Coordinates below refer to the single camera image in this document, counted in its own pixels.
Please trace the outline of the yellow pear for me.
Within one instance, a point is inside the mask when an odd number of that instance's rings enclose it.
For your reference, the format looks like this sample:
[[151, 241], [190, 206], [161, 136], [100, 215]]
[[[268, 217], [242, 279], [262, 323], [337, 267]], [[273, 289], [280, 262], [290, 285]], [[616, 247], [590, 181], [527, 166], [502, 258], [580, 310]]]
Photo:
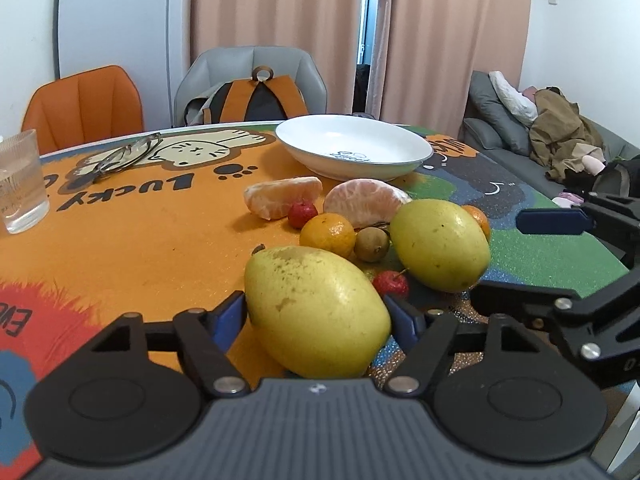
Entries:
[[402, 205], [388, 227], [397, 257], [423, 285], [464, 292], [490, 265], [487, 238], [461, 206], [446, 200], [413, 200]]
[[361, 377], [390, 336], [390, 315], [368, 278], [326, 250], [256, 252], [245, 267], [244, 292], [262, 346], [303, 378]]

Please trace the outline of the front red cherry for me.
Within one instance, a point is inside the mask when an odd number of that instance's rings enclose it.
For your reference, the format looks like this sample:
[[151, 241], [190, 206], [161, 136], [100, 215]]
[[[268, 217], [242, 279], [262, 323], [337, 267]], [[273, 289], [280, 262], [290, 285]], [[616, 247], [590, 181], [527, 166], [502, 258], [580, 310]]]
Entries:
[[408, 278], [404, 271], [382, 271], [375, 275], [372, 285], [381, 297], [396, 295], [407, 299], [410, 292]]

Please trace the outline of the red cherry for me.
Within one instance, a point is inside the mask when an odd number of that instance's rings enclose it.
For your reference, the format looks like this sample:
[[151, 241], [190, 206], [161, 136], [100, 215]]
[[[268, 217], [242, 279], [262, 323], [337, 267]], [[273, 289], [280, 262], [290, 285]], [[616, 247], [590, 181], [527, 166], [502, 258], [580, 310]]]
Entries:
[[288, 210], [288, 224], [296, 230], [303, 229], [304, 225], [318, 214], [313, 203], [302, 200], [293, 204]]
[[410, 292], [408, 278], [404, 271], [382, 271], [375, 275], [372, 285], [381, 297], [396, 295], [407, 299]]

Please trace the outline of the right orange mandarin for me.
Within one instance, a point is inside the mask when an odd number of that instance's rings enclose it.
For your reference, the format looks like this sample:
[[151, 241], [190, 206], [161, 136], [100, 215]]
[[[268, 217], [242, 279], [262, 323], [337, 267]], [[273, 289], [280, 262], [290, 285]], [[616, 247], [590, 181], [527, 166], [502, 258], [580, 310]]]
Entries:
[[477, 207], [472, 206], [472, 205], [463, 205], [462, 208], [474, 218], [474, 220], [477, 222], [477, 224], [482, 229], [482, 231], [483, 231], [483, 233], [484, 233], [484, 235], [486, 237], [486, 240], [490, 240], [491, 227], [490, 227], [489, 220], [488, 220], [486, 214], [484, 214], [484, 212], [481, 211], [480, 208], [477, 208]]

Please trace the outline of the brown jacket on sofa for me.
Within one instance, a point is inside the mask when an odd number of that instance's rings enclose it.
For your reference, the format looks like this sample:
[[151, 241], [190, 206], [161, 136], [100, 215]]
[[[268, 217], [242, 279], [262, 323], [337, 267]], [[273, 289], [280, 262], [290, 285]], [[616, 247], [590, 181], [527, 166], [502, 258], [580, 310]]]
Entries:
[[548, 87], [535, 93], [535, 104], [538, 115], [529, 128], [529, 156], [544, 167], [548, 180], [563, 183], [567, 171], [588, 172], [585, 156], [605, 163], [602, 136], [576, 103]]

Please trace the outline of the brown longan fruit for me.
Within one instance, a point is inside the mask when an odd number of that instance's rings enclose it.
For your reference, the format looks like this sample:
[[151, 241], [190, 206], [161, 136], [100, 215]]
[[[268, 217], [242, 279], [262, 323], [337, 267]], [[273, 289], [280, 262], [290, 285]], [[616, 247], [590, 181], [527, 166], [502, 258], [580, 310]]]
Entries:
[[354, 253], [359, 260], [367, 263], [379, 262], [389, 249], [390, 237], [383, 229], [368, 226], [357, 233]]

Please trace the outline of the grey sofa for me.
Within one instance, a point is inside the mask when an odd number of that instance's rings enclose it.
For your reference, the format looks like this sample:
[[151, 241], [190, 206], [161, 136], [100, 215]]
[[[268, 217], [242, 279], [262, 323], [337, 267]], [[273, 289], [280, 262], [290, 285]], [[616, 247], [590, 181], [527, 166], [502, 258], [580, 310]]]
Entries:
[[[603, 140], [605, 162], [626, 162], [639, 157], [639, 149], [590, 119], [587, 125]], [[547, 176], [547, 167], [533, 159], [529, 128], [502, 104], [488, 73], [474, 70], [461, 126], [462, 141], [498, 162], [512, 174], [550, 198], [565, 188]], [[583, 171], [570, 173], [570, 187], [591, 184], [595, 177]]]

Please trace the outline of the small orange mandarin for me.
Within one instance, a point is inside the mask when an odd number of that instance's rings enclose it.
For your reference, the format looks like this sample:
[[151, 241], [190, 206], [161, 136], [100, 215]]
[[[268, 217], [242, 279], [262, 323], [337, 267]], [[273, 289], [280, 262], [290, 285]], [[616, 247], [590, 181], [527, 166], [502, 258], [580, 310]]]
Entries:
[[299, 245], [333, 252], [349, 258], [356, 244], [356, 231], [340, 214], [317, 214], [308, 220], [299, 233]]

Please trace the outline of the back red cherry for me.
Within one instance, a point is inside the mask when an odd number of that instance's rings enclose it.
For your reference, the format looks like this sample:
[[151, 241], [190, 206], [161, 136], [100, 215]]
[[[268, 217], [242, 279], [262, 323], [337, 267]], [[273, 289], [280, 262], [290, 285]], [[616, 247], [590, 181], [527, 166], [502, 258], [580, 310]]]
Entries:
[[288, 224], [296, 230], [303, 229], [304, 225], [318, 214], [313, 203], [302, 200], [293, 204], [288, 210]]

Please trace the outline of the white ceramic bowl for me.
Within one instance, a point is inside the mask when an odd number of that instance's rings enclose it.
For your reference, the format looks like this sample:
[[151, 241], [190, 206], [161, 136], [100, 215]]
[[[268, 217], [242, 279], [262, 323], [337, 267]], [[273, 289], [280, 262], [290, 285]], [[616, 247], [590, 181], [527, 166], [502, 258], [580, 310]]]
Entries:
[[434, 150], [423, 136], [379, 120], [307, 115], [281, 122], [274, 134], [295, 160], [337, 181], [391, 181], [418, 169]]

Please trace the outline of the pink curtain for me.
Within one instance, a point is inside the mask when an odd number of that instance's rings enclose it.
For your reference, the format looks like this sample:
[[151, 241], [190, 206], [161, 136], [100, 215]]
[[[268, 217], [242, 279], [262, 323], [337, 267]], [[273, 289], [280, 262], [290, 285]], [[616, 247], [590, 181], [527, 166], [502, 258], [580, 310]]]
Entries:
[[191, 0], [191, 56], [214, 47], [296, 47], [314, 59], [328, 111], [352, 110], [360, 0]]
[[456, 136], [472, 73], [518, 84], [530, 0], [378, 0], [368, 114]]

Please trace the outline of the orange black backpack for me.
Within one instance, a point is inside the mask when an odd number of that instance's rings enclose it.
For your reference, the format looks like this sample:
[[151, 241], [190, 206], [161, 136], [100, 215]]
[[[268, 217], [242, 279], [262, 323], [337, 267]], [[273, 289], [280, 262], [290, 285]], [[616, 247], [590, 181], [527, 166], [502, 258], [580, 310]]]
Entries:
[[215, 84], [184, 107], [188, 126], [225, 122], [287, 120], [309, 114], [303, 93], [288, 75], [276, 76], [271, 67], [254, 68], [248, 79]]

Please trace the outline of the orange chair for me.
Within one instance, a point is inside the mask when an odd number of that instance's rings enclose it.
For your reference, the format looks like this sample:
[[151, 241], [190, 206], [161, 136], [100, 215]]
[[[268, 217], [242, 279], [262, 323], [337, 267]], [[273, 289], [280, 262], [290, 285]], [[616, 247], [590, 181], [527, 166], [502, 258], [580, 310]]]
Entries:
[[23, 130], [35, 130], [40, 153], [144, 130], [137, 87], [119, 66], [109, 65], [40, 87], [29, 101]]

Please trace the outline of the grey chair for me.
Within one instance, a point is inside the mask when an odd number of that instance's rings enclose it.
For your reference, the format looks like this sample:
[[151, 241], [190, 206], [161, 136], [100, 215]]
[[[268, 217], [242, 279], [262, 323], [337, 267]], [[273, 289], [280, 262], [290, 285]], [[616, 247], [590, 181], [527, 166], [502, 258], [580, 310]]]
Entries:
[[328, 90], [311, 55], [281, 46], [216, 47], [201, 53], [178, 85], [172, 112], [175, 127], [202, 120], [201, 108], [232, 82], [252, 88], [288, 77], [311, 114], [328, 110]]

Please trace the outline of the white refrigerator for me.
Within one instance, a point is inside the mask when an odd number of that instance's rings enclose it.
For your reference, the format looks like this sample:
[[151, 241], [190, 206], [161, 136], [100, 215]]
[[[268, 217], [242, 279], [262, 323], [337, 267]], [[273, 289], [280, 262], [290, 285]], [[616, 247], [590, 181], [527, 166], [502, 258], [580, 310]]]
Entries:
[[174, 121], [190, 66], [191, 0], [58, 0], [58, 74], [117, 65], [136, 85], [145, 128]]

